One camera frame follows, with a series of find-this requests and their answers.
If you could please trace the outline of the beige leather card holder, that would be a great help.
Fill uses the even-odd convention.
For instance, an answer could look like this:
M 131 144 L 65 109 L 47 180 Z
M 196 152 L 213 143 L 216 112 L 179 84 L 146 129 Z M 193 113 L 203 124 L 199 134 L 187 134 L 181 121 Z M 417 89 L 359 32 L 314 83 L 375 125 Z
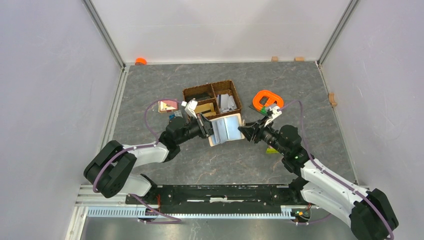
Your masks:
M 211 123 L 213 134 L 208 138 L 211 147 L 228 141 L 238 141 L 245 138 L 238 129 L 243 126 L 240 113 L 212 119 Z

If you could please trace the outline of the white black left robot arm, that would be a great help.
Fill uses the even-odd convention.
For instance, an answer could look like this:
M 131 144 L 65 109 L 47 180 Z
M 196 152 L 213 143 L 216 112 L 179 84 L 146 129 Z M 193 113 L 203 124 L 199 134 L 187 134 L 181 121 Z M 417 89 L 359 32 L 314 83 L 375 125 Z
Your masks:
M 157 190 L 145 175 L 136 175 L 136 168 L 169 162 L 180 153 L 181 144 L 196 137 L 206 139 L 213 133 L 212 122 L 201 113 L 189 121 L 175 116 L 158 142 L 124 145 L 109 141 L 87 165 L 83 176 L 93 185 L 93 192 L 105 198 L 118 193 L 136 194 L 145 204 L 151 204 L 157 198 Z

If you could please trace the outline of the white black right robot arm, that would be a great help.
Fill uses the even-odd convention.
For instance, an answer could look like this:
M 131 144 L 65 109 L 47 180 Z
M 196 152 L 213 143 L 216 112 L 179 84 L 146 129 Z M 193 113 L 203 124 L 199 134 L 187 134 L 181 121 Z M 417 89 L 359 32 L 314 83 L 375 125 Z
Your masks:
M 314 158 L 302 146 L 298 129 L 284 125 L 280 130 L 265 119 L 249 122 L 238 130 L 249 142 L 261 141 L 282 154 L 282 163 L 297 175 L 289 187 L 289 199 L 316 205 L 343 221 L 358 240 L 392 240 L 399 221 L 384 192 L 356 185 Z

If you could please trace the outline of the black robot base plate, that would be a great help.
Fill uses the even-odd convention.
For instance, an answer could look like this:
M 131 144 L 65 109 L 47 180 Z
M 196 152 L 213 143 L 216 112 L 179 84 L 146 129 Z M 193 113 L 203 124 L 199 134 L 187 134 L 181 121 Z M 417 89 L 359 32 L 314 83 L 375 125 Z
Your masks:
M 311 206 L 287 184 L 157 185 L 141 199 L 164 214 L 278 214 Z

